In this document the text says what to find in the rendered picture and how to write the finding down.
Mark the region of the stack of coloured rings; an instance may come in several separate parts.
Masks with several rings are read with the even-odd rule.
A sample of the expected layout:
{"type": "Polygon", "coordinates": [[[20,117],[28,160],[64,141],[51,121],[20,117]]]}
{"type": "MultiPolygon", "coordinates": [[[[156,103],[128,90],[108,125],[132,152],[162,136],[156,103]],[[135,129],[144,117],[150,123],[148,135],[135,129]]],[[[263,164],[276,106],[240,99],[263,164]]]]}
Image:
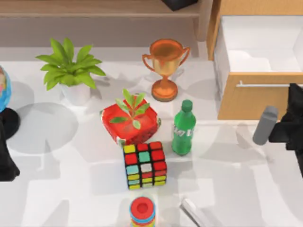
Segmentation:
{"type": "Polygon", "coordinates": [[[137,197],[132,201],[129,212],[131,227],[155,227],[156,207],[150,198],[137,197]]]}

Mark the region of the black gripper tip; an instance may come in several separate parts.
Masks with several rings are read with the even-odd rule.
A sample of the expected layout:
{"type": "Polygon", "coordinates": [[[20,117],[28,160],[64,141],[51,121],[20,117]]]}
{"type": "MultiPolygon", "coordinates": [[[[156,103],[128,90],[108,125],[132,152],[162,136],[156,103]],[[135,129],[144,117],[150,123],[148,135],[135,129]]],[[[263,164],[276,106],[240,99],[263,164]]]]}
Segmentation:
{"type": "Polygon", "coordinates": [[[14,181],[19,175],[20,170],[10,156],[4,126],[0,120],[0,182],[14,181]]]}

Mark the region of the open wooden shelf unit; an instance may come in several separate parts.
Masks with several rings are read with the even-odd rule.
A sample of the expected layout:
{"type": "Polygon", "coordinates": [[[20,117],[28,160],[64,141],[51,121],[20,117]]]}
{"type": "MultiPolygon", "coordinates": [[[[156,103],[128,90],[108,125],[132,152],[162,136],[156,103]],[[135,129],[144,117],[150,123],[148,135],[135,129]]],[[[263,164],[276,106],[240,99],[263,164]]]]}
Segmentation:
{"type": "Polygon", "coordinates": [[[171,11],[161,0],[0,0],[0,17],[188,17],[205,41],[213,0],[171,11]]]}

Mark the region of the pale wooden drawer front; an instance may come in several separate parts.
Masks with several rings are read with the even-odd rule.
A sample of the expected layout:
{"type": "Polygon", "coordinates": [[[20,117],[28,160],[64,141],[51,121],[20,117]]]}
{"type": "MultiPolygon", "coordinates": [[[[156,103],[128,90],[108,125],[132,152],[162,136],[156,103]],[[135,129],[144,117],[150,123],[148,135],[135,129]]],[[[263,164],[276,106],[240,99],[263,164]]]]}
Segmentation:
{"type": "Polygon", "coordinates": [[[279,110],[281,118],[287,107],[288,87],[236,87],[244,84],[290,84],[303,86],[303,72],[230,72],[217,119],[258,120],[268,105],[279,110]]]}

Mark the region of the bronze trophy cup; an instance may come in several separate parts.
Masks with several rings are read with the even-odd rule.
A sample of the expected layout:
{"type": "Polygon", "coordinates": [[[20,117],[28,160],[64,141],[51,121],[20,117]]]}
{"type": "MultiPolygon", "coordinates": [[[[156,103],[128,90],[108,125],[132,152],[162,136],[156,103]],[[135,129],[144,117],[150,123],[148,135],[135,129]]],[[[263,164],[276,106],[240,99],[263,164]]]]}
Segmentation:
{"type": "Polygon", "coordinates": [[[186,61],[191,48],[183,47],[174,39],[159,39],[149,48],[149,54],[142,55],[144,65],[161,76],[151,88],[153,98],[160,102],[170,102],[178,95],[178,86],[169,77],[186,61]]]}

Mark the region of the green plant in white pot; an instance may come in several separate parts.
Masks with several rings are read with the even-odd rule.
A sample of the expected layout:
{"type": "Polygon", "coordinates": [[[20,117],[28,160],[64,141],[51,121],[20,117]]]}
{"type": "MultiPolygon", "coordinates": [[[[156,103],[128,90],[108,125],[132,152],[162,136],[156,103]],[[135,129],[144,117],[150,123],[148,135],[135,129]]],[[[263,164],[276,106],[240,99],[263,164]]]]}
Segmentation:
{"type": "Polygon", "coordinates": [[[73,105],[81,106],[90,99],[91,89],[96,88],[92,74],[105,76],[106,73],[99,67],[101,60],[90,53],[92,45],[80,48],[74,54],[74,45],[69,38],[60,43],[54,38],[50,39],[52,54],[38,55],[37,59],[46,64],[41,68],[45,72],[44,85],[51,90],[59,85],[64,97],[73,105]]]}

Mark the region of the white elongated object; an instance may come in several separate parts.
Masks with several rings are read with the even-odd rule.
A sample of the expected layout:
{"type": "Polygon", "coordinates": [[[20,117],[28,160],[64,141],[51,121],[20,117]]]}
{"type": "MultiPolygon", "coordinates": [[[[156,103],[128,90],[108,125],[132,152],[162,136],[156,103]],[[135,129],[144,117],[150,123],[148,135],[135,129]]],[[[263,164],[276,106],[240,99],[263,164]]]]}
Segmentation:
{"type": "Polygon", "coordinates": [[[211,227],[206,215],[188,198],[182,198],[180,207],[198,227],[211,227]]]}

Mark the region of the multicoloured puzzle cube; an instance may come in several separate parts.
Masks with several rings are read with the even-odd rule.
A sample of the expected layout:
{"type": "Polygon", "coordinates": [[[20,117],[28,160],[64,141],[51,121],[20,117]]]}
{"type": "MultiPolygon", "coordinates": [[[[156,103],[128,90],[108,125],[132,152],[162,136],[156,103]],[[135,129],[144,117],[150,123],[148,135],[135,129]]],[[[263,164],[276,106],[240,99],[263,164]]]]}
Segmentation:
{"type": "Polygon", "coordinates": [[[160,141],[123,146],[129,190],[161,186],[167,180],[167,164],[160,141]]]}

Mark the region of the green bottle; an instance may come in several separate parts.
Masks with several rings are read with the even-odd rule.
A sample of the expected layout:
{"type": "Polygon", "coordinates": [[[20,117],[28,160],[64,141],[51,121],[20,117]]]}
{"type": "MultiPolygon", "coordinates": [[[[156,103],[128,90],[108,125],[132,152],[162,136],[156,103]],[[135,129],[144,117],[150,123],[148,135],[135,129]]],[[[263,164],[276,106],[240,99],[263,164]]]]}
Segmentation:
{"type": "Polygon", "coordinates": [[[174,118],[172,150],[180,156],[185,156],[191,151],[192,138],[196,125],[193,112],[193,102],[186,99],[182,101],[181,110],[174,118]]]}

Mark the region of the blue globe on black stand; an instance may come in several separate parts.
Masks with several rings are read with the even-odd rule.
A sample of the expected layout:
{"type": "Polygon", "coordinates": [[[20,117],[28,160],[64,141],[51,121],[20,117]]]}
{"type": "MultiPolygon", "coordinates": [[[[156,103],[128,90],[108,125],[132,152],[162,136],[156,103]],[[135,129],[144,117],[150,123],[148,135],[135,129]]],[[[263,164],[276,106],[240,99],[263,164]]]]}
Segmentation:
{"type": "Polygon", "coordinates": [[[0,131],[5,139],[10,139],[19,129],[19,114],[7,107],[12,95],[11,80],[8,73],[0,66],[0,131]]]}

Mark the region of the red pot with small plant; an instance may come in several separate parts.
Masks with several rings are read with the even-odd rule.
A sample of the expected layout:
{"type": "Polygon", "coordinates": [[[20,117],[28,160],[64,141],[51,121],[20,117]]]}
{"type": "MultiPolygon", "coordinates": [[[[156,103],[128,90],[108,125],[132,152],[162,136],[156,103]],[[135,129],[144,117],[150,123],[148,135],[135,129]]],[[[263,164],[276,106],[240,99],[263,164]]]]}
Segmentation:
{"type": "Polygon", "coordinates": [[[117,98],[115,104],[100,111],[103,125],[121,147],[144,143],[157,132],[161,119],[145,100],[145,93],[130,94],[124,88],[123,96],[123,100],[117,98]]]}

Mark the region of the black object on shelf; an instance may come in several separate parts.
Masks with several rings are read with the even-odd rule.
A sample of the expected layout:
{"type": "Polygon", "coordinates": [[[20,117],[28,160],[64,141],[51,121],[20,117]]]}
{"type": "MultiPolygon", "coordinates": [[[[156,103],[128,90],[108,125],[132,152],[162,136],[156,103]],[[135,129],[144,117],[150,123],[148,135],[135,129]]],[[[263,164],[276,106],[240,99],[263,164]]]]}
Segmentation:
{"type": "Polygon", "coordinates": [[[177,11],[196,4],[198,0],[161,0],[170,10],[177,11]]]}

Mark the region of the wooden cupboard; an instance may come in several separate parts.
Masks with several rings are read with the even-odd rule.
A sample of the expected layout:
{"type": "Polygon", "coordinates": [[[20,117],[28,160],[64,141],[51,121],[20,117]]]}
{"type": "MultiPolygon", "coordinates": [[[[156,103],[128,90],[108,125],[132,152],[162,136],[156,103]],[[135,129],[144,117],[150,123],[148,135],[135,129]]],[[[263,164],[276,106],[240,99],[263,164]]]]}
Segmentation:
{"type": "Polygon", "coordinates": [[[214,49],[221,16],[302,16],[303,0],[213,0],[206,37],[208,59],[214,49]]]}

